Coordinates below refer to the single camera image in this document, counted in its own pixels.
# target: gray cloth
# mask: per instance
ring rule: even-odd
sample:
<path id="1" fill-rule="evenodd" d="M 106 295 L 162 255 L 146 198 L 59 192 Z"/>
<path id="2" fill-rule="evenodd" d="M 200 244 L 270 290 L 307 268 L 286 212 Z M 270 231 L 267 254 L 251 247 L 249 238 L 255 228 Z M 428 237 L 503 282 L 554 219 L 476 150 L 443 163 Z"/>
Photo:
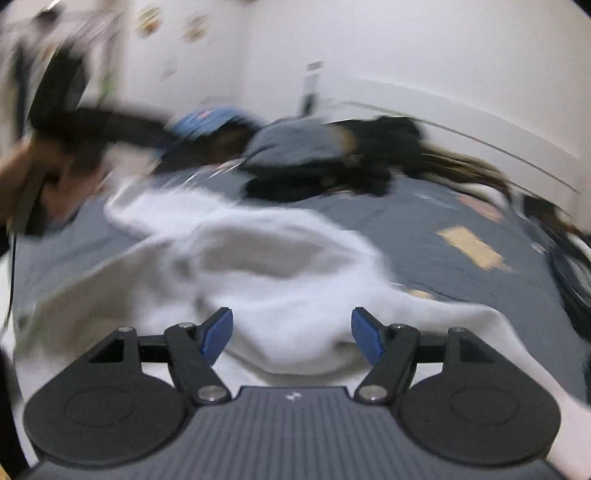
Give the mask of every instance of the gray cloth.
<path id="1" fill-rule="evenodd" d="M 345 152 L 338 133 L 315 118 L 283 119 L 259 130 L 248 144 L 243 168 L 256 172 L 340 160 Z"/>
<path id="2" fill-rule="evenodd" d="M 192 182 L 240 199 L 249 176 L 236 170 L 212 177 L 198 174 Z M 178 183 L 191 176 L 177 174 Z M 265 202 L 252 202 L 266 205 Z M 386 197 L 315 197 L 292 204 L 324 213 L 345 228 L 358 230 L 384 251 L 396 281 L 426 291 L 440 300 L 482 303 L 496 308 L 513 324 L 531 355 L 563 388 L 586 398 L 583 365 L 588 346 L 578 337 L 561 306 L 560 295 L 543 252 L 506 213 L 492 222 L 457 200 L 457 193 L 424 180 L 400 178 Z M 451 247 L 438 231 L 456 225 L 470 229 L 505 259 L 504 270 L 486 271 Z M 122 252 L 137 240 L 110 226 L 101 202 L 83 209 L 63 232 L 40 242 L 19 241 L 14 309 L 64 286 L 75 276 Z"/>

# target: wall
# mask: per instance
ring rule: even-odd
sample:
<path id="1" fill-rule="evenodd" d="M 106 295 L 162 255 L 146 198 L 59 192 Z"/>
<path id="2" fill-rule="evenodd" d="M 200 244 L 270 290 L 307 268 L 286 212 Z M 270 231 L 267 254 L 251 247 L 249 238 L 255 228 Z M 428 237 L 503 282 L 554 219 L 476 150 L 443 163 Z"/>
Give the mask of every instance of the wall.
<path id="1" fill-rule="evenodd" d="M 148 38 L 135 20 L 150 0 L 129 2 L 120 97 L 182 116 L 211 103 L 236 103 L 245 58 L 249 6 L 243 0 L 162 0 L 161 28 Z M 210 29 L 195 43 L 183 40 L 193 14 L 209 14 Z"/>
<path id="2" fill-rule="evenodd" d="M 436 93 L 551 141 L 591 176 L 591 19 L 574 2 L 259 0 L 253 7 L 241 102 L 263 117 L 296 113 L 306 63 L 324 60 L 325 83 L 348 74 Z"/>

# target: white blanket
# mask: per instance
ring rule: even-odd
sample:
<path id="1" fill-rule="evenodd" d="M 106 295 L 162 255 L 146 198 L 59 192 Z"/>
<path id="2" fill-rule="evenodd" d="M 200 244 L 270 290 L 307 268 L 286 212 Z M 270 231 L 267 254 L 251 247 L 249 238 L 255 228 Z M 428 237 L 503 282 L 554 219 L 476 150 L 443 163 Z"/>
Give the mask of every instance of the white blanket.
<path id="1" fill-rule="evenodd" d="M 215 370 L 234 394 L 241 385 L 354 389 L 368 371 L 350 331 L 352 309 L 363 306 L 385 324 L 439 334 L 462 325 L 480 336 L 560 405 L 548 461 L 568 478 L 591 476 L 591 411 L 529 356 L 507 319 L 396 290 L 382 254 L 356 232 L 307 210 L 237 207 L 207 192 L 131 187 L 106 213 L 152 235 L 22 319 L 15 365 L 25 401 L 117 327 L 158 335 L 222 306 L 233 310 L 235 329 Z M 166 378 L 165 367 L 150 373 Z"/>

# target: gray bedsheet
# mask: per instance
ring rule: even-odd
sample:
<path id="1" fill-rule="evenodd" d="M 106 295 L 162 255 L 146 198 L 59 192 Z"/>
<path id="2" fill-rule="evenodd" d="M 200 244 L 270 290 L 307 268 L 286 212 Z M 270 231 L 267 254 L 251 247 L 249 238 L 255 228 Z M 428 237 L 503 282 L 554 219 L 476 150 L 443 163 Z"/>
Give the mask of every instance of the gray bedsheet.
<path id="1" fill-rule="evenodd" d="M 189 176 L 176 175 L 179 179 Z M 210 179 L 207 175 L 198 174 L 192 183 L 234 199 L 241 198 L 242 186 L 248 179 L 238 171 Z M 440 300 L 496 308 L 511 321 L 531 355 L 570 394 L 585 399 L 583 364 L 588 347 L 571 328 L 544 255 L 534 248 L 518 216 L 509 213 L 500 222 L 493 222 L 458 201 L 454 191 L 406 178 L 397 179 L 391 193 L 382 198 L 337 194 L 291 205 L 318 210 L 344 228 L 365 235 L 388 257 L 393 281 Z M 484 270 L 437 234 L 452 226 L 467 227 L 500 253 L 505 268 Z M 63 232 L 41 241 L 21 241 L 17 249 L 15 312 L 18 314 L 27 304 L 137 241 L 107 223 L 99 201 L 87 205 Z M 519 478 L 558 478 L 542 465 Z"/>

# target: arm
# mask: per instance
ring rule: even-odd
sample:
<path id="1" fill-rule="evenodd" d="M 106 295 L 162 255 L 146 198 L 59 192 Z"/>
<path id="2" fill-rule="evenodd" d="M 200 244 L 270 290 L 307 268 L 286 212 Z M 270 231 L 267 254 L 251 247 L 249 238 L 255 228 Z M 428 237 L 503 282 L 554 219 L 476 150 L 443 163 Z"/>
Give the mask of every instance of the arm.
<path id="1" fill-rule="evenodd" d="M 73 162 L 59 143 L 39 137 L 17 144 L 0 158 L 0 225 L 5 228 L 12 218 L 27 177 L 36 168 L 59 178 L 44 187 L 41 200 L 53 220 L 67 220 L 103 179 L 102 167 L 84 175 L 72 173 Z"/>

